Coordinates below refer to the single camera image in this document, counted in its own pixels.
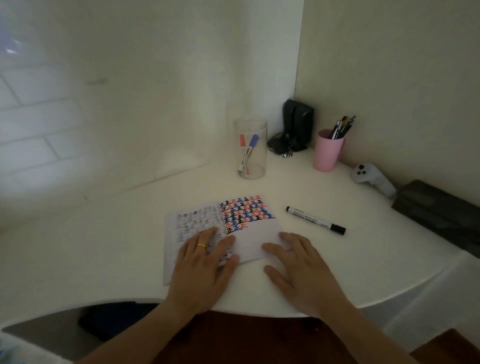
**notebook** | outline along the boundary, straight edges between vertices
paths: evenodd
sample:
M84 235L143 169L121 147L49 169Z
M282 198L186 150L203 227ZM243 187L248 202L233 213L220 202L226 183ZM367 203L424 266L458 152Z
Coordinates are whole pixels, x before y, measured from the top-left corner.
M229 235L236 237L233 246L220 259L221 266L233 254L240 257L240 263L268 256L262 250L263 243L280 244L288 249L278 236L282 229L277 219L259 195L206 203L172 212L165 217L164 285L170 284L178 252L185 241L212 226L217 226L218 231L209 242L208 254L221 239Z

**pink cup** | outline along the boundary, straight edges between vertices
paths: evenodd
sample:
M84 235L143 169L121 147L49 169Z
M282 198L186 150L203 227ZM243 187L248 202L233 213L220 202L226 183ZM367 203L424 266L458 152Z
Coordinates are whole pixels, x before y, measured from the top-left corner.
M330 172L335 167L345 145L345 138L329 139L331 133L330 129L323 129L317 135L313 167L320 172Z

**left notebook page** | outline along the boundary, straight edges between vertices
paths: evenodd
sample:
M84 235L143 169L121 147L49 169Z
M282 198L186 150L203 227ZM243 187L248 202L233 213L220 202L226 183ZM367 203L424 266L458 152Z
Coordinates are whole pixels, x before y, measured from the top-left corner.
M227 237L227 230L218 203L213 202L197 207L186 208L165 216L164 285L170 284L173 269L177 262L177 255L182 245L196 233L211 228L212 226L218 227L218 231L208 245L208 253L212 251L221 239ZM231 255L232 251L229 248L220 260L220 265L224 265Z

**wooden floor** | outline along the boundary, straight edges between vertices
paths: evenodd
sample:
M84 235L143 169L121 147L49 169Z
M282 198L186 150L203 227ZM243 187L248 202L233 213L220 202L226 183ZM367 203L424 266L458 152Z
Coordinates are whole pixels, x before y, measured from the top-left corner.
M480 351L455 330L418 348L421 364L480 364ZM197 316L153 364L356 363L322 321L207 312Z

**blue marker cap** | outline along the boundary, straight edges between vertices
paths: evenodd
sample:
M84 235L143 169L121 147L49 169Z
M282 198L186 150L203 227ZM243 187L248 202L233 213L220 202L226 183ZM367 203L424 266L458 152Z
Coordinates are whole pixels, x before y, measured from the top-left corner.
M254 134L252 140L250 141L250 148L255 148L260 137L257 134Z

